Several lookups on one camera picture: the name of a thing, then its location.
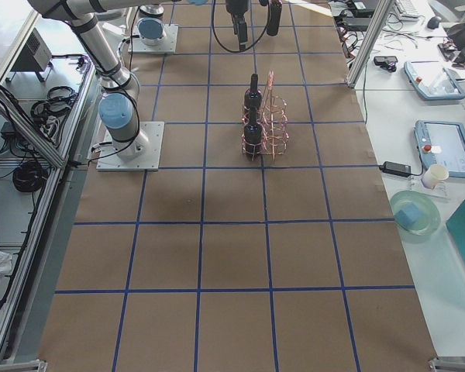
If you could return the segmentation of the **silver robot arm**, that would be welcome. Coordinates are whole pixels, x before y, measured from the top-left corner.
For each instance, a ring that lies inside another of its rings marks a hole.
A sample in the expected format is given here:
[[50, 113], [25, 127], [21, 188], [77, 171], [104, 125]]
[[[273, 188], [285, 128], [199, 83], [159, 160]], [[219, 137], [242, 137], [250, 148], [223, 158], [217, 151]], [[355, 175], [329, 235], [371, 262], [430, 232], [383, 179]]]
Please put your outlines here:
[[[249, 9], [247, 0], [226, 0], [226, 11], [230, 14], [233, 26], [233, 32], [237, 36], [239, 49], [229, 50], [219, 42], [219, 38], [215, 33], [215, 1], [212, 4], [212, 31], [216, 42], [224, 50], [230, 53], [242, 53], [247, 50], [246, 43], [248, 41], [247, 24], [245, 13]], [[164, 24], [157, 18], [146, 17], [141, 19], [137, 24], [139, 37], [143, 43], [149, 46], [156, 46], [160, 41], [164, 40]]]
[[136, 101], [140, 83], [123, 66], [122, 59], [109, 46], [98, 24], [98, 15], [112, 10], [146, 6], [156, 10], [152, 21], [159, 21], [162, 1], [31, 1], [29, 4], [43, 18], [66, 23], [100, 74], [105, 97], [98, 115], [112, 137], [115, 155], [122, 159], [137, 158], [148, 144], [140, 125]]

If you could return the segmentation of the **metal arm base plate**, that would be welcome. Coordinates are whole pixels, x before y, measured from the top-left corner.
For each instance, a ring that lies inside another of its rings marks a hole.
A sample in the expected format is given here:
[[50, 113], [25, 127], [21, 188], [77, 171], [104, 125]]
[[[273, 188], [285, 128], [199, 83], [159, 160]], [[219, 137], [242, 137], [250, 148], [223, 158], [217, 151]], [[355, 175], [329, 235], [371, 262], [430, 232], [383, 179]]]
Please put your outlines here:
[[98, 171], [158, 171], [160, 151], [164, 137], [164, 122], [141, 122], [139, 135], [126, 148], [124, 143], [113, 143], [109, 131], [104, 141], [109, 145], [101, 148], [97, 161]]
[[129, 45], [129, 52], [134, 54], [174, 54], [177, 47], [178, 24], [163, 24], [160, 38], [149, 39], [135, 34]]

